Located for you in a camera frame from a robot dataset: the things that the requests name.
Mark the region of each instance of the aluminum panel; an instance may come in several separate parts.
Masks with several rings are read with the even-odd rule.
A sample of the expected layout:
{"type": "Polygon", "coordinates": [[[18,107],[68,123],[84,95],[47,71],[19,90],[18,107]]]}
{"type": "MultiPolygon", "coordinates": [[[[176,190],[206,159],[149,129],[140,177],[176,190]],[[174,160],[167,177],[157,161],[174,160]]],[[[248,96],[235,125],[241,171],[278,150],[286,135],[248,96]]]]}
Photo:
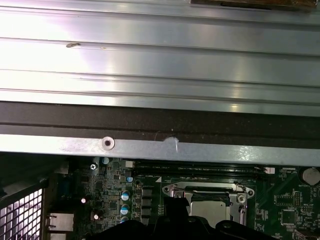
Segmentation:
{"type": "Polygon", "coordinates": [[[320,116],[318,11],[0,0],[0,12],[1,101],[320,116]]]}

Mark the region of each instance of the metal mesh grille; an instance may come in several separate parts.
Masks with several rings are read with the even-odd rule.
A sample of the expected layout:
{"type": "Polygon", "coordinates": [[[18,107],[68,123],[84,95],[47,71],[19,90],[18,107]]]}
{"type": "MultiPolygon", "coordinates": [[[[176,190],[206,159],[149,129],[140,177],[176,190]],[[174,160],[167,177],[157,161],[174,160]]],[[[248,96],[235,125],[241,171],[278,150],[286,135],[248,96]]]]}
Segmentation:
{"type": "Polygon", "coordinates": [[[43,190],[1,209],[0,240],[40,239],[43,190]]]}

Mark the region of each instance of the green circuit board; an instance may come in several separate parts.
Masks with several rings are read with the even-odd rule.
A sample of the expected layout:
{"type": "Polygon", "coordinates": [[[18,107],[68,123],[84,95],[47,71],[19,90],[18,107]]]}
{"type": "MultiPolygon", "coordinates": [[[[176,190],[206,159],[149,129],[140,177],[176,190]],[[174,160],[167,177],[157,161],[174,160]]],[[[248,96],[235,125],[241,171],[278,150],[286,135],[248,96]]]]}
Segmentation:
{"type": "Polygon", "coordinates": [[[316,231],[320,224],[320,185],[304,182],[300,174],[303,169],[168,161],[150,164],[113,158],[106,165],[100,164],[96,175],[89,168],[72,174],[77,185],[74,195],[91,195],[92,199],[75,213],[70,238],[78,240],[127,219],[155,223],[164,214],[163,186],[184,181],[240,183],[253,189],[255,194],[247,202],[246,225],[276,239],[300,240],[296,230],[316,231]],[[124,191],[129,193],[128,200],[122,198],[124,191]],[[147,199],[143,191],[148,191],[147,199]],[[93,219],[97,210],[103,215],[93,219]]]}

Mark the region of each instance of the dust speck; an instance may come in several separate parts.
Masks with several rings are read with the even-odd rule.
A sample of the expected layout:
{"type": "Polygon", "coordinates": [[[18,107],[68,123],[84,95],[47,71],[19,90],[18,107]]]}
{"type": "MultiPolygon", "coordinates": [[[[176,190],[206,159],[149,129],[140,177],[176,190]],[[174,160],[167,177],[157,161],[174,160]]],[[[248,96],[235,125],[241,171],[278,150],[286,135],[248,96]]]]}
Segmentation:
{"type": "Polygon", "coordinates": [[[76,47],[76,46],[80,46],[81,44],[78,43],[78,42],[71,42],[71,43],[68,43],[66,45],[67,48],[73,48],[73,47],[76,47]]]}

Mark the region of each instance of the screw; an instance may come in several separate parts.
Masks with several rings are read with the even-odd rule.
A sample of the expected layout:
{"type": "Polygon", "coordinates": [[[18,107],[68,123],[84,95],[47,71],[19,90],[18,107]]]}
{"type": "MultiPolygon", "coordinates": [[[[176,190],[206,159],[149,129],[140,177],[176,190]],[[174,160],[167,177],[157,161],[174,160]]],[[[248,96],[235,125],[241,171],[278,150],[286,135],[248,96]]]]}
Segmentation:
{"type": "Polygon", "coordinates": [[[116,141],[112,137],[106,136],[102,139],[101,146],[104,150],[109,151],[113,149],[115,145],[116,141]]]}
{"type": "Polygon", "coordinates": [[[182,195],[181,195],[181,193],[177,192],[177,193],[174,195],[174,197],[175,197],[175,198],[181,198],[182,195]]]}
{"type": "Polygon", "coordinates": [[[91,170],[96,170],[96,169],[97,169],[97,164],[92,163],[92,164],[90,165],[90,169],[91,169],[91,170]]]}
{"type": "Polygon", "coordinates": [[[225,228],[225,229],[230,229],[231,228],[231,224],[229,222],[224,222],[222,224],[222,226],[225,228]]]}
{"type": "Polygon", "coordinates": [[[238,195],[237,200],[239,203],[243,204],[246,201],[246,198],[244,195],[238,195]]]}

